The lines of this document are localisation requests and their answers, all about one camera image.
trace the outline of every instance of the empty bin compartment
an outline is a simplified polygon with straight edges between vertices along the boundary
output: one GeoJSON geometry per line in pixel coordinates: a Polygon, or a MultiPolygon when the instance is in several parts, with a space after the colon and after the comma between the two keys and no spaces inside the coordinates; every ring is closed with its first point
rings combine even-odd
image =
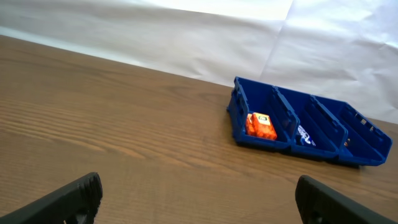
{"type": "Polygon", "coordinates": [[[344,163],[378,166],[385,163],[392,140],[380,129],[343,101],[317,96],[348,130],[340,147],[338,160],[344,163]]]}
{"type": "Polygon", "coordinates": [[[236,77],[235,88],[227,110],[232,120],[233,137],[237,143],[253,144],[276,150],[288,150],[297,129],[298,119],[277,87],[236,77]],[[248,113],[267,114],[277,133],[276,140],[246,134],[248,113]]]}
{"type": "Polygon", "coordinates": [[[299,125],[312,138],[312,144],[302,144],[297,130],[297,138],[292,141],[292,152],[334,159],[338,149],[347,138],[347,130],[313,95],[279,88],[298,116],[299,125]]]}

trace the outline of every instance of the white fabric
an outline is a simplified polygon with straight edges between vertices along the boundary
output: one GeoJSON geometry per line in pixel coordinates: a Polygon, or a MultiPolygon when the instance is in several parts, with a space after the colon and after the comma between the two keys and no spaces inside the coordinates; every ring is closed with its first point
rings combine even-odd
{"type": "Polygon", "coordinates": [[[223,85],[260,80],[398,123],[398,2],[291,4],[0,0],[0,34],[223,85]]]}

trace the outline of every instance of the blue plastic bin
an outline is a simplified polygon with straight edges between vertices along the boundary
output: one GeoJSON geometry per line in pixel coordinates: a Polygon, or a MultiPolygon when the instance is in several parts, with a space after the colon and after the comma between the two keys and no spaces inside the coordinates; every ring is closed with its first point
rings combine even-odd
{"type": "Polygon", "coordinates": [[[238,144],[289,152],[346,164],[378,166],[385,163],[391,138],[349,104],[236,77],[227,107],[238,144]],[[268,114],[277,133],[275,141],[248,136],[248,113],[268,114]],[[316,146],[296,141],[301,125],[316,146]]]}

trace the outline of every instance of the blue wrapper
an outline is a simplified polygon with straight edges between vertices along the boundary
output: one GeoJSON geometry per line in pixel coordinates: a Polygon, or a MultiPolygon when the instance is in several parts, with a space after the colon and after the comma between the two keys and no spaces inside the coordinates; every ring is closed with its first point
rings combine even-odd
{"type": "Polygon", "coordinates": [[[298,126],[296,142],[301,146],[316,146],[315,142],[301,125],[298,126]]]}

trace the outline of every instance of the small orange object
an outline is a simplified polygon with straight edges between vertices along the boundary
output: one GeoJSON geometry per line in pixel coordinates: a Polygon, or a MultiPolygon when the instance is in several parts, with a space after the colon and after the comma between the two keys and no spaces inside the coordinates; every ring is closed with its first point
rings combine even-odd
{"type": "Polygon", "coordinates": [[[251,120],[257,137],[270,140],[275,140],[277,138],[274,126],[268,115],[253,113],[251,120]]]}
{"type": "Polygon", "coordinates": [[[256,132],[254,130],[253,121],[252,121],[252,114],[248,114],[246,118],[246,134],[250,136],[256,136],[256,132]]]}

